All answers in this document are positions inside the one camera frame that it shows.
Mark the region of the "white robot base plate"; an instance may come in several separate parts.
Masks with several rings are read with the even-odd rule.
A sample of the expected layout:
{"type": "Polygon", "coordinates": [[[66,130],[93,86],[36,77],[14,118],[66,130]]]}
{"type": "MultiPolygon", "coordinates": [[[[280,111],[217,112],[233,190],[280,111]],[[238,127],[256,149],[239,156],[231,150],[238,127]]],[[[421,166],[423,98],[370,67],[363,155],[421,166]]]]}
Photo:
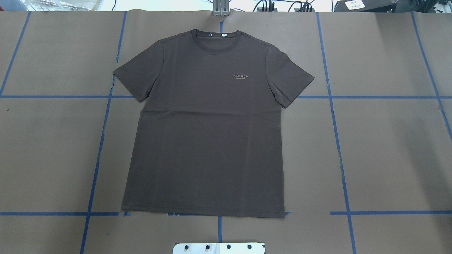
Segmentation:
{"type": "Polygon", "coordinates": [[[265,243],[179,243],[173,247],[173,254],[266,254],[265,243]]]}

